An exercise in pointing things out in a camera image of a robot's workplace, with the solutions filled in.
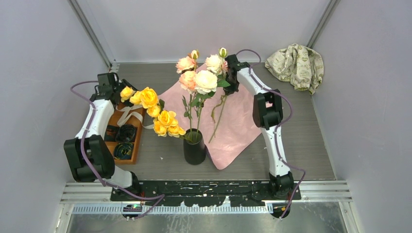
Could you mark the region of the yellow rose flower stem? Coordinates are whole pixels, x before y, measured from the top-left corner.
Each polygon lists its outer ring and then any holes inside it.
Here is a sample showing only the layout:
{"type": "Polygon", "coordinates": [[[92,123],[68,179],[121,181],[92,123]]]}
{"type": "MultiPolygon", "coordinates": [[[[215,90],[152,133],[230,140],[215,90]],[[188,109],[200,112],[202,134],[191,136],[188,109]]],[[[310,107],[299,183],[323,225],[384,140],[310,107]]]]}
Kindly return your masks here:
{"type": "Polygon", "coordinates": [[[153,120],[149,129],[154,130],[158,136],[172,136],[189,142],[193,141],[192,137],[179,125],[177,113],[164,109],[164,101],[159,98],[154,89],[146,87],[138,91],[127,86],[120,91],[120,100],[123,103],[130,103],[133,107],[145,109],[146,114],[153,120]]]}

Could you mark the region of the pink rose flower stem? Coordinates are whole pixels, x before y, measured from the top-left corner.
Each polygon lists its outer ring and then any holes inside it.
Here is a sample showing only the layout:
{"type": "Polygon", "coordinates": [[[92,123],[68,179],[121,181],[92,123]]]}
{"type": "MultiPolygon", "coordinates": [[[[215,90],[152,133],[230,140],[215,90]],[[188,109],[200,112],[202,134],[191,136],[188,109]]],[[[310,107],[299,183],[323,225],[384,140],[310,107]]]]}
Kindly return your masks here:
{"type": "MultiPolygon", "coordinates": [[[[223,61],[221,76],[222,76],[221,80],[225,80],[228,76],[228,63],[227,63],[226,60],[223,61]]],[[[220,102],[218,104],[216,104],[212,109],[212,112],[211,112],[210,116],[211,116],[213,124],[214,124],[214,129],[213,129],[213,133],[212,133],[212,135],[211,135],[211,137],[208,141],[209,143],[211,143],[212,140],[216,137],[216,131],[219,127],[219,124],[220,124],[220,121],[221,121],[221,118],[222,118],[222,115],[223,115],[223,110],[224,110],[224,106],[225,106],[225,103],[226,103],[226,99],[227,99],[227,95],[225,93],[223,93],[220,97],[220,102]],[[215,111],[217,109],[220,109],[220,113],[219,113],[218,120],[216,121],[215,120],[215,111]]]]}

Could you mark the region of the pink purple wrapping paper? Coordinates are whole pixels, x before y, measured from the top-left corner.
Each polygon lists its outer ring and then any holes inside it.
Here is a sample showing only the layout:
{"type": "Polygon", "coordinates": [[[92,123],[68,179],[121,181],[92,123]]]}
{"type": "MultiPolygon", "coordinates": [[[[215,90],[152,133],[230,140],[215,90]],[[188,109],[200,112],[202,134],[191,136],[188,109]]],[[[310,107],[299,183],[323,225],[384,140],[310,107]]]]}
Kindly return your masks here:
{"type": "MultiPolygon", "coordinates": [[[[209,143],[213,133],[214,124],[211,118],[213,107],[220,102],[220,97],[224,92],[222,90],[207,100],[202,110],[200,132],[203,135],[206,147],[206,153],[209,152],[211,160],[215,167],[222,170],[228,167],[260,134],[252,118],[253,95],[250,94],[244,86],[239,87],[239,91],[230,95],[225,103],[223,115],[216,131],[216,137],[209,143]]],[[[171,88],[159,96],[160,99],[166,100],[165,110],[177,113],[179,125],[187,131],[189,129],[189,119],[184,117],[184,105],[179,98],[189,97],[189,93],[182,89],[179,82],[176,82],[171,88]]],[[[218,120],[220,109],[215,111],[215,120],[218,120]]],[[[195,113],[192,113],[193,125],[197,123],[195,113]]],[[[183,139],[172,137],[180,140],[179,148],[183,149],[183,139]]]]}

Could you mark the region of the white rose flower stem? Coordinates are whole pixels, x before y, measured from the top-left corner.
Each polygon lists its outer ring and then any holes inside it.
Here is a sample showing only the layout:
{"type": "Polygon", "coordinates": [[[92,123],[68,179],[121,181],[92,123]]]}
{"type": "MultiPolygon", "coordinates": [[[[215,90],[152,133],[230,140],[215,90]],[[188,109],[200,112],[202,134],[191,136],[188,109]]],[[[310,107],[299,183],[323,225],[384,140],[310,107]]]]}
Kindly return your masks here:
{"type": "Polygon", "coordinates": [[[212,98],[218,88],[228,86],[226,81],[228,64],[225,59],[227,55],[226,48],[219,48],[217,54],[212,54],[205,59],[204,65],[206,65],[206,69],[200,70],[194,75],[194,94],[190,97],[189,106],[195,111],[197,130],[200,129],[201,114],[205,101],[212,98]]]}

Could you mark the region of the peach rose flower stem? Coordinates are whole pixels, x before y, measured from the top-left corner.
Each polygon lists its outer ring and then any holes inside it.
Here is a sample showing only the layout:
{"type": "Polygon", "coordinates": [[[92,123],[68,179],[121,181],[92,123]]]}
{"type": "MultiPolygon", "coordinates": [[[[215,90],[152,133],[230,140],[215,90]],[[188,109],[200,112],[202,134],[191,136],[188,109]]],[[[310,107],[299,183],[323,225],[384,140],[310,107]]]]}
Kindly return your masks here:
{"type": "Polygon", "coordinates": [[[186,90],[189,93],[189,99],[186,100],[186,97],[183,96],[183,105],[185,108],[184,117],[189,119],[189,133],[186,136],[186,139],[190,143],[200,142],[200,131],[192,127],[193,116],[192,111],[195,112],[197,117],[197,127],[200,123],[200,102],[196,98],[197,91],[195,90],[195,80],[194,77],[197,74],[196,69],[198,67],[197,59],[199,58],[199,51],[192,50],[186,57],[180,58],[175,67],[176,73],[179,76],[179,83],[182,89],[186,90]]]}

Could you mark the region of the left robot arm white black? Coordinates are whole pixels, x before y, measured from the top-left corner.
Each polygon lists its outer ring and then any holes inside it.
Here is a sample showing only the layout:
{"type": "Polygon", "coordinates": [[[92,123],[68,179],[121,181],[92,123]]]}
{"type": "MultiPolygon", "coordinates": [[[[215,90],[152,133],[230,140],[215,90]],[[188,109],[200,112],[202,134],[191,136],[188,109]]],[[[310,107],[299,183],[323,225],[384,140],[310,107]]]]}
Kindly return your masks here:
{"type": "Polygon", "coordinates": [[[63,148],[75,181],[81,183],[99,182],[104,186],[119,190],[129,200],[137,200],[142,188],[135,173],[121,169],[104,141],[104,135],[115,107],[120,103],[120,92],[127,85],[117,73],[98,74],[91,97],[75,90],[70,91],[89,105],[89,112],[73,139],[66,140],[63,148]]]}

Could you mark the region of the cream ribbon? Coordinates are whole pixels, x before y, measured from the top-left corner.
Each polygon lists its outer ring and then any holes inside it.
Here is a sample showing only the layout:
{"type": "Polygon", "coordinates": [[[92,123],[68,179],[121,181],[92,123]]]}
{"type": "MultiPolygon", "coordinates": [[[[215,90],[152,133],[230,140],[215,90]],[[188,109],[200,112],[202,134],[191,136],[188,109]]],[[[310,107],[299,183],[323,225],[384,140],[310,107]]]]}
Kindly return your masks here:
{"type": "Polygon", "coordinates": [[[131,117],[135,117],[135,118],[142,124],[142,127],[143,127],[143,128],[145,128],[145,129],[153,129],[153,128],[154,128],[154,124],[147,125],[147,126],[144,126],[144,125],[143,125],[143,120],[144,120],[143,115],[142,115],[141,113],[136,112],[137,109],[141,109],[141,108],[144,110],[143,106],[140,105],[140,104],[134,105],[134,106],[132,106],[132,107],[126,106],[126,107],[123,107],[122,109],[119,109],[119,107],[116,107],[116,110],[122,113],[121,117],[120,117],[119,120],[117,121],[117,125],[118,125],[119,127],[121,127],[121,126],[123,126],[124,124],[126,124],[126,122],[127,122],[131,117]]]}

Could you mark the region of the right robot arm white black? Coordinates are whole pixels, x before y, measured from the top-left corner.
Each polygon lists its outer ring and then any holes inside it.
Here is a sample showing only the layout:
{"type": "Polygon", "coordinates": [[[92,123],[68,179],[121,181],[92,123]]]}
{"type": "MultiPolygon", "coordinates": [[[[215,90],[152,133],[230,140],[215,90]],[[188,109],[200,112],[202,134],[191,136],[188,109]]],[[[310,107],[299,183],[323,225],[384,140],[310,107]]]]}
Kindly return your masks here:
{"type": "Polygon", "coordinates": [[[238,92],[242,85],[253,95],[252,118],[261,129],[269,157],[268,189],[275,199],[290,199],[294,191],[291,169],[285,164],[280,123],[283,120],[282,98],[279,90],[270,89],[258,78],[247,62],[240,62],[235,54],[225,58],[228,75],[225,80],[230,86],[224,88],[226,94],[238,92]]]}

